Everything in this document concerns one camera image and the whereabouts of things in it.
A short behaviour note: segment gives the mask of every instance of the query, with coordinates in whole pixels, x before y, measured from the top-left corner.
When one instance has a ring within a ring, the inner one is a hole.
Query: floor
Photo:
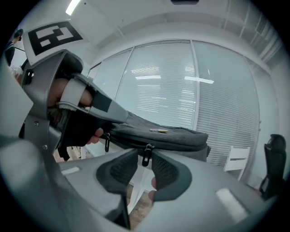
[[[79,147],[69,147],[68,148],[68,154],[70,156],[71,160],[78,160],[80,159],[80,148]],[[63,162],[63,158],[59,157],[58,151],[56,150],[53,154],[56,162]],[[93,158],[92,154],[89,152],[86,153],[86,158]],[[133,186],[128,185],[127,187],[127,205],[130,203],[130,197],[132,194]],[[143,193],[140,200],[132,210],[132,212],[129,214],[130,224],[131,224],[131,230],[135,230],[137,226],[143,221],[143,219],[148,215],[152,207],[152,201],[148,197],[148,193]]]

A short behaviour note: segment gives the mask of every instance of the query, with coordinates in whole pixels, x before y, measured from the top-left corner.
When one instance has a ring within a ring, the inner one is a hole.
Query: glass wall
[[[92,78],[93,80],[97,76],[101,64],[96,65],[95,67],[91,68],[87,77]]]
[[[195,75],[189,41],[138,47],[126,66],[116,101],[152,122],[192,129]]]
[[[250,147],[259,131],[259,103],[243,56],[209,43],[194,42],[200,81],[197,131],[209,134],[207,162],[226,163],[231,146]]]
[[[254,154],[258,96],[234,51],[189,40],[150,43],[104,60],[94,82],[138,116],[207,133],[209,163],[224,166],[231,146]]]

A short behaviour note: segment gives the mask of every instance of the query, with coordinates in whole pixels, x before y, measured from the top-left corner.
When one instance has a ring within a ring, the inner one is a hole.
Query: gray bag
[[[143,157],[147,154],[150,157],[153,149],[160,149],[206,162],[210,152],[206,143],[208,134],[182,127],[161,126],[131,112],[128,112],[125,123],[111,123],[104,131],[106,152],[110,141],[123,149],[137,148]]]

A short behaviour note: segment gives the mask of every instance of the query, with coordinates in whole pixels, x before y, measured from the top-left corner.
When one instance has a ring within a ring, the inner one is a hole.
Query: white sticker
[[[63,170],[62,171],[62,174],[64,176],[66,175],[69,175],[69,174],[72,174],[72,173],[75,173],[75,172],[78,172],[80,169],[78,167],[73,167],[73,168],[70,168],[70,169],[66,169],[66,170]]]
[[[30,65],[68,46],[86,42],[87,39],[72,26],[70,20],[47,24],[23,34],[23,44]]]
[[[216,195],[235,223],[244,220],[248,216],[246,209],[241,205],[229,189],[220,189],[216,192]]]

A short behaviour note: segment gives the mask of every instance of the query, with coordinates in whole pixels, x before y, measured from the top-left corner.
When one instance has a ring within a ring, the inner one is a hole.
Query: black chair
[[[264,145],[267,175],[263,179],[259,191],[265,200],[280,194],[285,185],[283,179],[286,163],[285,149],[286,141],[281,135],[271,135],[269,142]]]

